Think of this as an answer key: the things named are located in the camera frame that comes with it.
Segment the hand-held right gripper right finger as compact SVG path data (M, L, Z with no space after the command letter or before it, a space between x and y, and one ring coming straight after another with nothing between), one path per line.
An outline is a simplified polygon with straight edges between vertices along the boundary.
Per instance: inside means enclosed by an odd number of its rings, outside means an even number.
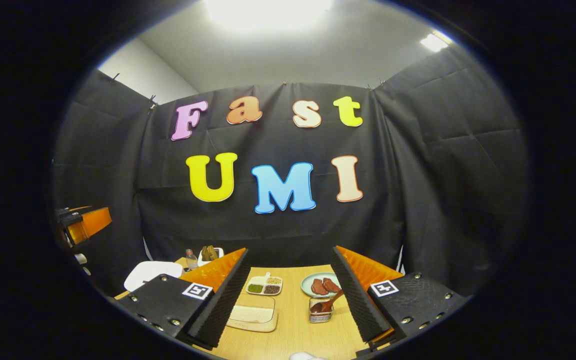
M471 300L421 272L403 275L342 246L333 247L331 268L372 350L429 331Z

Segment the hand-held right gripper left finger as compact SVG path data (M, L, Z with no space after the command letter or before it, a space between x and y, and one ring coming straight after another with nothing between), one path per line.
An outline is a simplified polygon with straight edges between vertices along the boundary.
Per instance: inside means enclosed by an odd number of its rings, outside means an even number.
M118 300L137 321L206 350L218 346L250 273L241 248L175 277L161 273Z

